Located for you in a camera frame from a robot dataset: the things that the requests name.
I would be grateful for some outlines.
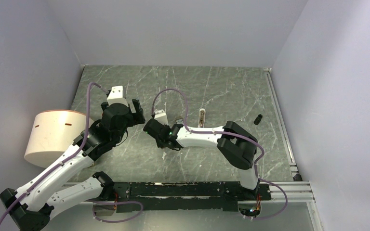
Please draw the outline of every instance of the white cylinder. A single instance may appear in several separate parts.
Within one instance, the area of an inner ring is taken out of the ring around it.
[[[85,128],[86,115],[69,110],[50,110],[35,117],[25,160],[48,167],[62,155]]]

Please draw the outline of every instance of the gray marble surface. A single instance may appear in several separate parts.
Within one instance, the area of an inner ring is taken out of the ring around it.
[[[85,112],[85,92],[94,81],[110,89],[123,85],[129,101],[140,100],[145,118],[151,118],[155,95],[165,88],[180,89],[188,98],[188,125],[197,127],[200,108],[206,109],[205,127],[236,121],[255,136],[266,150],[259,161],[259,173],[267,180],[292,180],[276,113],[265,74],[261,68],[186,66],[102,66],[84,68],[72,110]],[[93,89],[90,117],[101,118],[100,104],[106,96]],[[163,93],[156,109],[167,112],[170,125],[184,116],[185,105],[177,92]],[[263,114],[257,126],[253,121]],[[144,125],[129,128],[127,140],[104,154],[95,166],[82,170],[70,181],[80,182],[96,171],[114,181],[216,181],[239,180],[238,170],[217,149],[190,147],[181,151],[157,148],[155,140],[142,131]]]

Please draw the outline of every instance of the white bucket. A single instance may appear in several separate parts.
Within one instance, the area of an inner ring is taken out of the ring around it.
[[[48,167],[62,155],[85,128],[86,115],[69,110],[50,110],[35,117],[25,160]]]

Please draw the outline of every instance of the robotic arm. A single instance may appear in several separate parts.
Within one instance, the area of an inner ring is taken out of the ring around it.
[[[6,208],[24,193],[27,194],[10,211],[12,219],[20,230],[39,231],[56,215],[80,202],[93,198],[109,199],[108,197],[114,191],[114,182],[104,172],[97,172],[91,178],[73,187],[58,192],[57,190],[80,170],[91,166],[101,155],[120,143],[128,127],[145,123],[138,99],[133,99],[132,104],[135,112],[131,111],[124,98],[123,87],[113,87],[107,102],[101,104],[102,119],[91,125],[87,141],[76,156],[63,162],[79,149],[83,142],[84,131],[74,139],[74,143],[63,155],[33,180],[16,190],[6,189],[0,194]],[[60,167],[50,172],[50,169],[58,164]],[[41,177],[44,177],[44,180],[28,192],[27,189]]]
[[[244,139],[216,134],[216,132],[227,131],[248,137],[257,142],[257,139],[245,129],[232,121],[228,121],[226,125],[216,128],[189,127],[190,131],[213,132],[213,134],[198,134],[186,130],[181,124],[175,124],[170,128],[167,125],[167,121],[165,112],[160,110],[144,127],[144,131],[156,140],[159,148],[170,148],[179,151],[190,146],[216,147],[231,165],[239,169],[241,186],[250,190],[257,189],[259,181],[252,168],[253,157],[257,152],[257,147]]]

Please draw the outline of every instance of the marble tabletop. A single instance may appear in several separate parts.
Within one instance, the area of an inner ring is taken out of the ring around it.
[[[110,89],[122,85],[129,102],[138,98],[145,118],[151,118],[155,95],[165,88],[177,88],[188,98],[188,125],[197,127],[200,108],[206,109],[205,127],[218,127],[235,121],[255,136],[264,147],[259,174],[267,180],[292,180],[289,162],[271,92],[261,68],[194,66],[85,66],[73,101],[72,110],[85,112],[85,92],[89,82]],[[100,104],[106,96],[94,88],[90,117],[101,118]],[[156,109],[167,112],[170,125],[185,116],[185,105],[174,91],[163,93]],[[253,121],[259,115],[259,125]],[[236,181],[238,170],[219,150],[190,147],[181,151],[157,148],[155,140],[143,132],[144,125],[128,128],[128,137],[119,147],[101,156],[95,166],[83,169],[70,182],[86,180],[96,171],[104,171],[114,181]]]

